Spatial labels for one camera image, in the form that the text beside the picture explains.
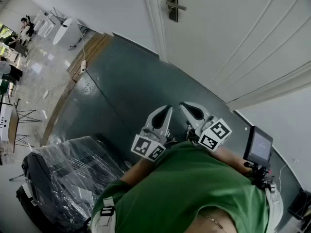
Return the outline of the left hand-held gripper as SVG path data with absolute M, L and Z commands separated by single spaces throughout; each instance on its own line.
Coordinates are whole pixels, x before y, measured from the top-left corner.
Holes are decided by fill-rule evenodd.
M 171 105 L 161 106 L 150 113 L 146 126 L 135 136 L 131 152 L 151 162 L 157 161 L 166 150 L 164 145 L 168 142 L 172 113 Z

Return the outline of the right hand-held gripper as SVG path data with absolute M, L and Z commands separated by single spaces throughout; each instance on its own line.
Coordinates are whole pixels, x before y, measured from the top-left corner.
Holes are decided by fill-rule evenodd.
M 209 116 L 208 110 L 195 102 L 180 102 L 179 110 L 187 119 L 189 130 L 187 139 L 215 152 L 232 134 L 232 130 L 221 118 Z

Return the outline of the person's left forearm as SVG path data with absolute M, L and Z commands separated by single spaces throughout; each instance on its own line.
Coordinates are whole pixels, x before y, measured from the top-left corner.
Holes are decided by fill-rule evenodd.
M 154 168 L 154 162 L 141 158 L 121 177 L 121 181 L 125 182 L 130 187 L 134 187 L 145 179 L 154 170 Z

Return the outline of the person's right forearm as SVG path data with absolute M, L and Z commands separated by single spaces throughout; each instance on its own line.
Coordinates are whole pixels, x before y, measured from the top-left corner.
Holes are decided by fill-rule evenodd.
M 246 162 L 244 159 L 225 147 L 220 147 L 216 151 L 211 151 L 210 154 L 218 161 L 225 163 L 244 176 L 252 172 L 251 168 L 244 166 L 244 163 Z

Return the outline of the person's green shirt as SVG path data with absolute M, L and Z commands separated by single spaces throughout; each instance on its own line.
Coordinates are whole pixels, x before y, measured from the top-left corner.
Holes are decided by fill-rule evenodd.
M 190 142 L 174 145 L 154 163 L 134 187 L 121 179 L 107 186 L 93 208 L 91 233 L 184 233 L 205 207 L 226 211 L 238 233 L 268 233 L 266 194 L 249 174 Z

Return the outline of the small black monitor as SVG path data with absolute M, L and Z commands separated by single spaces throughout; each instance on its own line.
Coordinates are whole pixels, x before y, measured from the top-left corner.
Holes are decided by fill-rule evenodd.
M 243 158 L 264 167 L 270 167 L 273 138 L 266 132 L 252 126 Z

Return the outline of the wooden ramp board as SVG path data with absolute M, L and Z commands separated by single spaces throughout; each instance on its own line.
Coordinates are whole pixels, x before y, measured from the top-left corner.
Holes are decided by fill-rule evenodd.
M 89 67 L 98 58 L 99 54 L 104 51 L 104 49 L 110 44 L 113 36 L 104 33 L 95 33 L 90 40 L 84 45 L 84 48 L 77 54 L 75 59 L 72 61 L 67 69 L 70 80 L 65 86 L 65 89 L 58 100 L 50 119 L 48 120 L 46 129 L 44 131 L 43 137 L 40 141 L 40 145 L 44 146 L 47 144 L 50 134 L 57 122 L 57 119 L 61 113 L 61 110 L 68 99 L 71 91 L 75 87 L 76 83 L 80 80 L 82 76 L 82 61 L 86 61 L 86 67 Z

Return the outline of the plastic-wrapped black chair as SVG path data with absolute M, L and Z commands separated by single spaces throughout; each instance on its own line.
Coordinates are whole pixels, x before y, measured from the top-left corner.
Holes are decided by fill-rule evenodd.
M 83 233 L 100 194 L 128 170 L 101 135 L 37 148 L 21 167 L 25 183 L 16 197 L 41 233 Z

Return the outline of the person's neck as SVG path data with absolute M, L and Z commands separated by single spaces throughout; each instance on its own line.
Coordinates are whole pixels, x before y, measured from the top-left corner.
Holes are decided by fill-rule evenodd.
M 201 209 L 184 233 L 238 233 L 232 217 L 217 207 Z

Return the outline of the white oval-topped robot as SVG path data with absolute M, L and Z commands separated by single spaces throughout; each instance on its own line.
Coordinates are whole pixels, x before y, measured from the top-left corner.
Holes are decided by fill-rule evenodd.
M 58 45 L 66 49 L 76 46 L 81 38 L 81 30 L 76 20 L 68 18 L 59 28 L 53 39 L 53 45 Z

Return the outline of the folding table with black legs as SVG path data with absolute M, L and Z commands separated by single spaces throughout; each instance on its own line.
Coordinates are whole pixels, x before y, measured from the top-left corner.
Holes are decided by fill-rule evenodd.
M 14 154 L 16 152 L 16 146 L 27 147 L 28 142 L 27 137 L 28 134 L 20 133 L 18 128 L 21 124 L 25 123 L 37 123 L 42 122 L 37 118 L 32 118 L 30 115 L 36 110 L 18 110 L 19 102 L 21 101 L 18 98 L 17 101 L 13 102 L 13 104 L 9 104 L 9 108 L 12 109 L 10 114 L 10 121 L 7 123 L 8 126 L 8 146 L 9 150 Z

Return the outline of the black crate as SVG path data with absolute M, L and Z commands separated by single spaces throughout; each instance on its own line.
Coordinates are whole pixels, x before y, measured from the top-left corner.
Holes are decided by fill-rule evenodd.
M 299 193 L 288 208 L 288 212 L 296 219 L 302 220 L 308 208 L 311 206 L 311 192 L 300 188 Z

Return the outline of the white rounded machine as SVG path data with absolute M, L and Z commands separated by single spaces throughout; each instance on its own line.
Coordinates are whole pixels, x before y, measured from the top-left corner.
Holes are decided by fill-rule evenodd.
M 44 13 L 39 11 L 33 20 L 34 31 L 37 35 L 41 37 L 45 37 L 46 31 L 49 28 L 53 28 L 55 26 L 54 21 L 52 20 L 53 14 Z

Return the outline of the white dotted box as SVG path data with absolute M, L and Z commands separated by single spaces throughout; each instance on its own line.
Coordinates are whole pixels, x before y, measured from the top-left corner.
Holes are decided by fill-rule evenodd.
M 0 138 L 2 141 L 8 141 L 8 132 L 9 132 L 9 124 L 10 118 L 12 114 L 12 105 L 2 104 L 0 110 Z

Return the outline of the black monitor mount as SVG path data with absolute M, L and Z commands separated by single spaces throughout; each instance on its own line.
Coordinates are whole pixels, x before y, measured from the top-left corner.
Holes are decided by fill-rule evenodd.
M 266 176 L 270 169 L 265 166 L 260 166 L 257 163 L 245 162 L 243 164 L 245 167 L 252 169 L 251 181 L 258 189 L 265 190 L 268 189 L 271 193 L 276 192 L 276 184 L 274 183 L 274 176 Z

